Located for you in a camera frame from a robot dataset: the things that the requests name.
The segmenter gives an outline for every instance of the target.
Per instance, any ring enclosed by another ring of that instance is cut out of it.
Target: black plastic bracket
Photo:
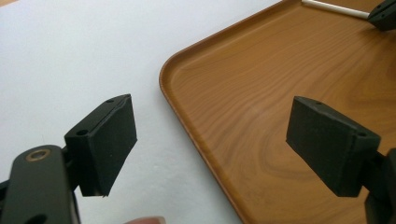
[[[361,186],[369,223],[395,223],[396,149],[377,152],[378,134],[322,102],[294,97],[287,143],[339,197],[357,197]]]
[[[376,6],[368,21],[380,31],[396,29],[396,0],[386,0]]]
[[[0,183],[2,224],[79,223],[74,189],[107,196],[137,141],[131,95],[109,99],[64,137],[66,147],[35,147],[18,156]]]

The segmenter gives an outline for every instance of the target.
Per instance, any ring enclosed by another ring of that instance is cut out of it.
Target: black mount
[[[74,190],[107,196],[136,143],[131,95],[109,99],[64,137],[66,147],[34,147],[0,184],[2,224],[79,223]]]
[[[366,187],[368,223],[396,223],[396,148],[380,154],[378,134],[319,101],[296,96],[287,142],[338,197],[357,197]]]

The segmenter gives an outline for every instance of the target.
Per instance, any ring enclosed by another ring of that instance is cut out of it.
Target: wooden tray
[[[372,0],[332,0],[371,11]],[[244,223],[364,223],[286,144],[294,95],[320,100],[396,147],[396,33],[301,6],[270,7],[182,50],[160,84]]]

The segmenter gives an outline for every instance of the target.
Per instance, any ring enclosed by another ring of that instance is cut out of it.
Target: white surface
[[[165,61],[276,0],[19,1],[0,7],[0,181],[24,150],[131,93],[138,142],[107,198],[82,198],[83,223],[164,216],[240,223],[159,87]]]

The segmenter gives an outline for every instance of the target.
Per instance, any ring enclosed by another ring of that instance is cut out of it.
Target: tray rim
[[[281,0],[278,3],[271,5],[268,8],[260,10],[256,13],[254,13],[253,15],[242,19],[241,21],[238,21],[224,29],[221,29],[220,31],[214,33],[213,35],[210,35],[210,36],[178,51],[177,53],[173,54],[164,63],[164,65],[160,71],[159,83],[160,83],[160,88],[163,93],[163,96],[165,97],[168,104],[172,107],[172,110],[177,115],[177,119],[180,121],[183,129],[186,131],[190,140],[194,144],[196,150],[200,154],[201,158],[204,160],[206,166],[209,168],[210,173],[215,177],[217,183],[220,185],[221,190],[224,192],[228,201],[233,206],[233,209],[235,210],[236,214],[241,218],[243,223],[251,222],[252,217],[249,217],[247,214],[247,211],[240,208],[239,205],[233,200],[233,197],[232,197],[231,193],[229,192],[228,188],[223,184],[223,182],[221,182],[221,178],[220,178],[219,174],[215,171],[215,168],[212,166],[209,159],[206,157],[206,154],[203,152],[203,147],[200,146],[199,142],[196,139],[196,136],[193,135],[192,131],[190,130],[190,126],[189,126],[188,122],[186,121],[186,117],[182,115],[183,111],[177,107],[177,103],[172,101],[171,93],[168,92],[168,89],[166,88],[166,84],[164,83],[166,76],[168,75],[167,70],[169,69],[169,67],[172,67],[172,65],[176,64],[178,61],[183,60],[184,56],[189,55],[189,53],[191,53],[192,50],[199,49],[199,48],[203,49],[203,48],[207,47],[208,45],[215,44],[218,39],[222,39],[222,37],[225,34],[231,33],[235,28],[244,26],[245,23],[253,21],[253,20],[260,20],[262,17],[268,17],[266,14],[275,13],[277,11],[285,10],[284,8],[279,8],[279,7],[290,7],[292,5],[296,5],[299,3],[301,3],[300,0]]]

